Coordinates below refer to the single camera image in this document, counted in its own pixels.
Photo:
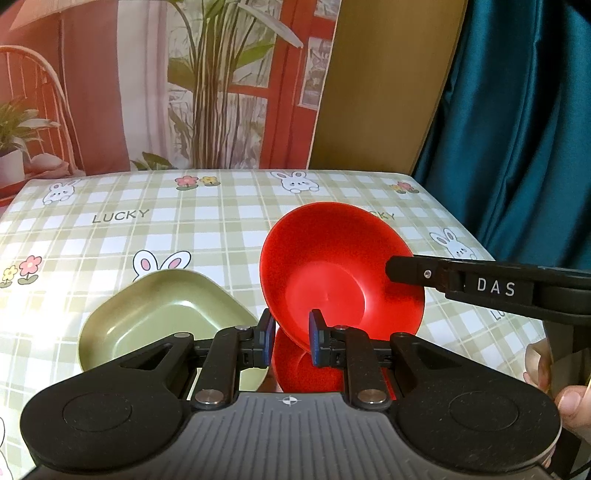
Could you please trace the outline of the person's right hand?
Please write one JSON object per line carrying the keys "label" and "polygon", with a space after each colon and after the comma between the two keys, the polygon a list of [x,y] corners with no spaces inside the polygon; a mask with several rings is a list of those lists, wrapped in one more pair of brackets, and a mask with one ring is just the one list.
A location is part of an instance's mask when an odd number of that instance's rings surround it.
{"label": "person's right hand", "polygon": [[551,352],[547,339],[527,346],[523,378],[551,396],[568,431],[590,443],[590,386],[568,385],[557,393],[550,392]]}

